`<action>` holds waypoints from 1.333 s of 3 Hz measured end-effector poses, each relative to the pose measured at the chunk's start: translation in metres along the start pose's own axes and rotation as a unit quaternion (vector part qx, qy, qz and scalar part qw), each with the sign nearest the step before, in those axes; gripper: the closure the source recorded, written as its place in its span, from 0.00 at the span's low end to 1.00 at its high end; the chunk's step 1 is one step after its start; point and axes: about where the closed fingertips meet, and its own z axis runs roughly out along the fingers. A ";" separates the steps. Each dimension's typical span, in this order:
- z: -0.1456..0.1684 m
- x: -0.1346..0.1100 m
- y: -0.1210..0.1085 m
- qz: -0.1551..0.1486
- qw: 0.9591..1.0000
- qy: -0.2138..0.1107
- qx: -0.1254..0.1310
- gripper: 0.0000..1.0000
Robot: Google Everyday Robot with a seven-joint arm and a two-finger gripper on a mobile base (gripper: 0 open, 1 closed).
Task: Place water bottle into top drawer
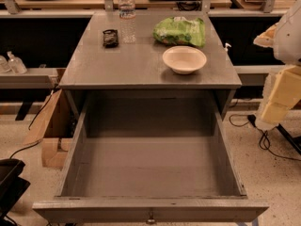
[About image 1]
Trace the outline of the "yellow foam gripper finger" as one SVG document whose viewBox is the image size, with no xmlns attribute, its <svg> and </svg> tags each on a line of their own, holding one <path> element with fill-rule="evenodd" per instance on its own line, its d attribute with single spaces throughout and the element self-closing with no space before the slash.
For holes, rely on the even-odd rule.
<svg viewBox="0 0 301 226">
<path fill-rule="evenodd" d="M 271 130 L 301 100 L 301 67 L 286 65 L 277 73 L 269 73 L 262 96 L 255 125 L 261 130 Z"/>
<path fill-rule="evenodd" d="M 253 43 L 263 48 L 273 48 L 277 24 L 271 25 L 268 29 L 258 35 Z"/>
</svg>

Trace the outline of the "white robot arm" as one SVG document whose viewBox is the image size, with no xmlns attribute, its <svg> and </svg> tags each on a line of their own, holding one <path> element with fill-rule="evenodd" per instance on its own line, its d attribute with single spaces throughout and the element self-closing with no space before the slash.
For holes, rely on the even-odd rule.
<svg viewBox="0 0 301 226">
<path fill-rule="evenodd" d="M 263 99 L 256 115 L 255 125 L 261 130 L 271 130 L 301 100 L 301 0 L 296 0 L 253 43 L 272 48 L 274 58 L 285 64 L 278 73 L 269 73 L 265 79 Z"/>
</svg>

